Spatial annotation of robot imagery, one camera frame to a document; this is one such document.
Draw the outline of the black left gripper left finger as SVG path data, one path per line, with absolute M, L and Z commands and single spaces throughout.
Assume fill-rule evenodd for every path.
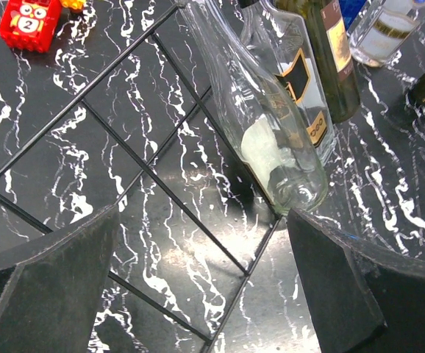
M 0 352 L 86 352 L 120 215 L 101 208 L 0 252 Z

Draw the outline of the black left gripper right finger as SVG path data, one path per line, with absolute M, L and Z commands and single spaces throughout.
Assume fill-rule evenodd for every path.
M 425 262 L 291 210 L 287 227 L 323 352 L 425 352 Z

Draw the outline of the clear tall glass bottle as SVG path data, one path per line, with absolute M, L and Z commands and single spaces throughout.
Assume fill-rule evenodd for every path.
M 215 1 L 178 1 L 210 78 L 218 125 L 273 209 L 311 211 L 324 168 L 296 104 L 249 52 Z

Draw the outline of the round clear liquor bottle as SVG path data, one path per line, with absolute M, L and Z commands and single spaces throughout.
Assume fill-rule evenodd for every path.
M 386 65 L 425 22 L 425 0 L 373 1 L 349 38 L 352 57 L 370 67 Z

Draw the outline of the dark green wine bottle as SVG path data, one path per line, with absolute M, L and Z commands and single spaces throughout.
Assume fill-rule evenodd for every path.
M 303 17 L 332 122 L 349 120 L 359 109 L 360 94 L 339 1 L 275 1 L 274 5 Z

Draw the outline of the blue square glass bottle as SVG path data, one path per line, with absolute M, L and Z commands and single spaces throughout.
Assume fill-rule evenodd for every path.
M 365 5 L 366 0 L 339 0 L 340 10 L 346 29 L 349 29 L 354 19 Z

